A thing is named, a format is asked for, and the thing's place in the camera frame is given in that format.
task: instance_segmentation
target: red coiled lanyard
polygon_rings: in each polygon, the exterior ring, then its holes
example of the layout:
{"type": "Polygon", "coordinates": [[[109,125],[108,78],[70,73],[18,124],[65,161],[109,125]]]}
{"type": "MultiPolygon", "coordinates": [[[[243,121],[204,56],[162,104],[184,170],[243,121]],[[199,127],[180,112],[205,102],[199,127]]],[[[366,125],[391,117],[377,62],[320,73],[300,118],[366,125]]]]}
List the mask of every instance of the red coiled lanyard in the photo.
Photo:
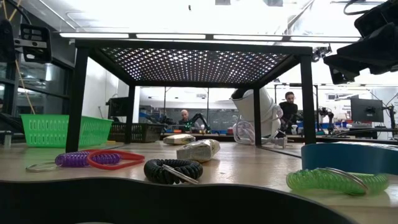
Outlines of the red coiled lanyard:
{"type": "Polygon", "coordinates": [[[90,166],[99,168],[99,169],[104,169],[104,170],[117,170],[117,169],[129,167],[129,166],[133,166],[133,165],[140,164],[140,163],[144,162],[144,159],[145,159],[145,156],[138,155],[138,154],[131,153],[131,152],[118,151],[118,150],[87,149],[84,151],[90,152],[87,156],[87,162],[89,163],[90,166]],[[119,155],[121,155],[122,159],[131,160],[134,162],[127,162],[125,164],[110,166],[110,165],[99,164],[91,159],[93,156],[97,156],[97,155],[101,155],[101,154],[109,154],[109,153],[119,154],[119,155]]]}

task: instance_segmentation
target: blue tape roll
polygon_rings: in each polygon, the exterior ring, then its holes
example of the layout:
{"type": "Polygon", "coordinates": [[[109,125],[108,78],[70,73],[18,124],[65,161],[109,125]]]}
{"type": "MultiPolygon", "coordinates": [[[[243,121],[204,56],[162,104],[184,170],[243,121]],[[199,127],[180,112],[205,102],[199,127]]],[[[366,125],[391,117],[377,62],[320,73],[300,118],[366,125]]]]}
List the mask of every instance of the blue tape roll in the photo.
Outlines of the blue tape roll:
{"type": "Polygon", "coordinates": [[[301,148],[303,169],[398,175],[398,147],[365,142],[309,144],[301,148]]]}

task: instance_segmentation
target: black basket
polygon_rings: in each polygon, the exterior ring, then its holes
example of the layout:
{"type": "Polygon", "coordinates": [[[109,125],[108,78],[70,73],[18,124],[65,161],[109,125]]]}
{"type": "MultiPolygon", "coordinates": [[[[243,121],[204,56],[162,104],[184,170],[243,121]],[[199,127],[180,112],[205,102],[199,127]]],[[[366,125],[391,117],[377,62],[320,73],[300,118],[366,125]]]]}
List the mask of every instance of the black basket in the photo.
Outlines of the black basket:
{"type": "MultiPolygon", "coordinates": [[[[131,142],[155,142],[160,139],[160,134],[163,130],[163,124],[132,124],[131,142]]],[[[124,142],[124,133],[126,124],[114,122],[109,132],[108,140],[124,142]]]]}

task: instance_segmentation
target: man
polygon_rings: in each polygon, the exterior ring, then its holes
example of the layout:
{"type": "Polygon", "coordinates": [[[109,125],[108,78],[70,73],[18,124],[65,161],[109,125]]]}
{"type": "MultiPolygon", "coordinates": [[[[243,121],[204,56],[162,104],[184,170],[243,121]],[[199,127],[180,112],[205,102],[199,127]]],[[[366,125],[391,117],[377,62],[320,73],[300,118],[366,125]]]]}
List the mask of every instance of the man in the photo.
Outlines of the man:
{"type": "Polygon", "coordinates": [[[189,113],[187,110],[181,110],[181,120],[178,121],[179,125],[184,125],[189,120],[189,113]]]}
{"type": "Polygon", "coordinates": [[[281,131],[284,131],[286,134],[292,134],[292,125],[297,124],[296,114],[299,110],[297,105],[294,104],[294,93],[287,92],[285,94],[286,102],[279,103],[280,108],[284,112],[283,117],[280,119],[282,126],[280,127],[281,131]]]}

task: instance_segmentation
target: black metal table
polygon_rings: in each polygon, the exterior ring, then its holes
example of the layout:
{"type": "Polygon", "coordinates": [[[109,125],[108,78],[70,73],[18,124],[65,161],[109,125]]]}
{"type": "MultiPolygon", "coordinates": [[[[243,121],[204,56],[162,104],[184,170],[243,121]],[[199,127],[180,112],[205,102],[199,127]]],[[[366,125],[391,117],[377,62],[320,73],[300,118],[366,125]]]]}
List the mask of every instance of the black metal table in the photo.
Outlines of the black metal table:
{"type": "MultiPolygon", "coordinates": [[[[88,57],[129,85],[125,143],[131,142],[136,86],[248,88],[254,91],[256,146],[261,147],[259,90],[301,65],[302,96],[312,99],[311,47],[141,40],[76,40],[66,152],[78,150],[88,57]]],[[[316,143],[313,100],[303,101],[305,143],[316,143]]]]}

